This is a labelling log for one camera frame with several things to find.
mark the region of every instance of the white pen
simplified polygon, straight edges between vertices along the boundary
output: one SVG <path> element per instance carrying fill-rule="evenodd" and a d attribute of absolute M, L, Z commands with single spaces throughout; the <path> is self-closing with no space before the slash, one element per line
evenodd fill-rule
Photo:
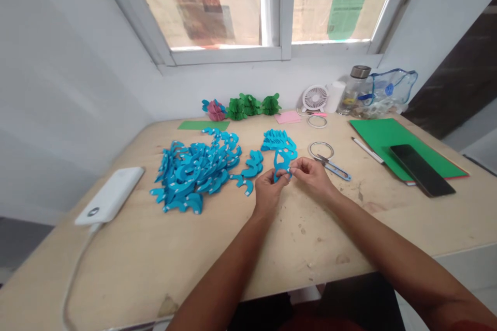
<path fill-rule="evenodd" d="M 380 164 L 383 164 L 385 163 L 385 161 L 380 158 L 376 153 L 372 152 L 371 150 L 369 150 L 366 145 L 364 145 L 362 142 L 360 142 L 358 139 L 356 139 L 355 137 L 352 137 L 352 141 L 354 141 L 356 144 L 358 144 L 366 153 L 368 153 L 369 155 L 371 155 L 371 157 L 376 160 L 378 163 Z"/>

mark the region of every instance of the floor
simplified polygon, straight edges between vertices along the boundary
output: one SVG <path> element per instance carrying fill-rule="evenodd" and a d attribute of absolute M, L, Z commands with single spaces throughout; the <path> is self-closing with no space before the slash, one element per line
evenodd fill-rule
<path fill-rule="evenodd" d="M 0 218 L 0 284 L 30 256 L 53 227 Z"/>
<path fill-rule="evenodd" d="M 10 278 L 52 229 L 47 225 L 0 218 L 0 284 Z M 497 245 L 436 260 L 497 314 Z M 293 304 L 320 299 L 316 286 L 292 291 L 290 295 Z M 427 331 L 421 318 L 399 294 L 397 299 L 406 331 Z M 164 329 L 166 324 L 157 325 L 156 330 Z"/>

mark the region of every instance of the green paper sheet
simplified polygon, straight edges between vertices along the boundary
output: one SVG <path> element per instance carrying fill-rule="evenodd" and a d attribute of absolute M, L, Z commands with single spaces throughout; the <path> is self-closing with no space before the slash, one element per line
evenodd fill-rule
<path fill-rule="evenodd" d="M 411 145 L 443 178 L 467 176 L 466 172 L 437 153 L 395 119 L 351 120 L 350 124 L 403 181 L 412 181 L 413 178 L 397 162 L 390 146 Z"/>
<path fill-rule="evenodd" d="M 203 130 L 205 128 L 217 128 L 225 131 L 228 128 L 229 122 L 211 122 L 211 121 L 184 121 L 178 129 L 186 130 Z"/>

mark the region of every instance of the small fan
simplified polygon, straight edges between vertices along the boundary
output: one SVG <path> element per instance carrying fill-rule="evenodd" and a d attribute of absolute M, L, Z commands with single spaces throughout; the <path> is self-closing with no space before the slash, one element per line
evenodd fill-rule
<path fill-rule="evenodd" d="M 324 112 L 323 107 L 328 99 L 328 91 L 322 85 L 311 85 L 302 94 L 302 112 L 307 110 L 320 110 Z"/>

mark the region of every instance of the person's right hand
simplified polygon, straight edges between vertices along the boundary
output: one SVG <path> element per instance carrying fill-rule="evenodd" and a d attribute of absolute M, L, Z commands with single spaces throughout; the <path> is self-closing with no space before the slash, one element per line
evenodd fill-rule
<path fill-rule="evenodd" d="M 317 197 L 335 198 L 341 193 L 331 183 L 326 170 L 317 160 L 301 157 L 290 163 L 290 172 L 305 183 Z"/>

